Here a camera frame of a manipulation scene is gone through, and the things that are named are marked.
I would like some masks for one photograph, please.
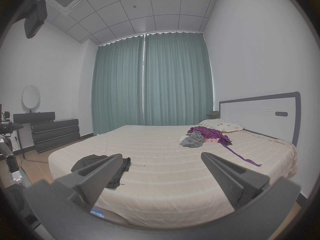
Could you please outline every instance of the pillow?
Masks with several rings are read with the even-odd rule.
[[[220,118],[203,120],[199,124],[207,128],[218,130],[222,133],[241,131],[244,129],[244,127],[239,124],[236,124],[234,122],[227,122]]]

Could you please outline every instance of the baseboard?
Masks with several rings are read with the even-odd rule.
[[[92,133],[89,133],[89,134],[86,134],[86,135],[81,136],[80,139],[83,140],[83,139],[92,137],[93,135],[94,135],[94,133],[92,132]]]
[[[29,146],[29,147],[23,148],[22,150],[23,150],[23,153],[27,153],[27,152],[29,152],[29,151],[31,151],[31,150],[34,150],[34,149],[35,149],[34,146]],[[21,149],[14,150],[14,151],[13,151],[13,154],[14,154],[15,156],[21,155],[21,154],[22,154]],[[2,160],[4,160],[4,159],[5,159],[5,158],[4,158],[3,155],[1,154],[1,155],[0,155],[0,161],[2,161]]]
[[[296,203],[299,205],[299,206],[304,206],[305,203],[307,202],[307,198],[303,195],[303,194],[299,194],[298,198],[297,198],[297,201]]]

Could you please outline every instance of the beige bed sheet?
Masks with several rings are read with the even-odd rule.
[[[130,224],[155,228],[197,225],[232,213],[214,177],[202,162],[202,152],[216,154],[241,166],[266,174],[273,183],[295,173],[296,149],[288,142],[245,131],[227,133],[239,155],[219,143],[182,147],[179,139],[191,126],[126,125],[53,152],[49,166],[53,178],[69,174],[85,156],[121,153],[131,166],[117,189],[104,189],[96,206],[117,213]]]

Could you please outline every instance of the white headboard panel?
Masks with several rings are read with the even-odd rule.
[[[219,102],[221,119],[275,139],[298,142],[301,121],[299,92]]]

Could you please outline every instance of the mirror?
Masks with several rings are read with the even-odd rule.
[[[40,102],[40,93],[37,87],[27,86],[21,96],[22,104],[29,110],[34,109]]]

